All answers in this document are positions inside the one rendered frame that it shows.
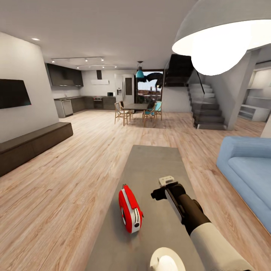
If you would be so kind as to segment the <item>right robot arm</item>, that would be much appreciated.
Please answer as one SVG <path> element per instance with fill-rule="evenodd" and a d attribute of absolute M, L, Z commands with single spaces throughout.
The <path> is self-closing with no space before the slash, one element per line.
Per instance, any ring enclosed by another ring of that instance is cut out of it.
<path fill-rule="evenodd" d="M 224 238 L 204 214 L 199 202 L 191 199 L 172 176 L 158 180 L 160 189 L 151 193 L 157 201 L 168 199 L 185 225 L 206 271 L 256 271 Z"/>

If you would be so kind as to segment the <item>radio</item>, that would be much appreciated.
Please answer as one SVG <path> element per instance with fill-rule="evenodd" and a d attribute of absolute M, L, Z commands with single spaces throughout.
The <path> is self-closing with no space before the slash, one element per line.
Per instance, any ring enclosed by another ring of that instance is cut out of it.
<path fill-rule="evenodd" d="M 126 184 L 119 192 L 119 206 L 127 231 L 129 233 L 139 231 L 142 225 L 142 217 L 144 217 L 143 212 L 140 210 L 132 190 Z"/>

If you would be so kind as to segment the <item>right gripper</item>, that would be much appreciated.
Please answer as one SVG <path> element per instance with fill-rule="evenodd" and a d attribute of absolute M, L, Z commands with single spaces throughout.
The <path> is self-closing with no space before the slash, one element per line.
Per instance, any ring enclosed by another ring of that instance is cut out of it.
<path fill-rule="evenodd" d="M 167 199 L 167 197 L 165 197 L 163 194 L 163 190 L 164 190 L 164 187 L 153 190 L 153 192 L 151 193 L 152 198 L 156 198 L 157 201 L 161 199 Z"/>

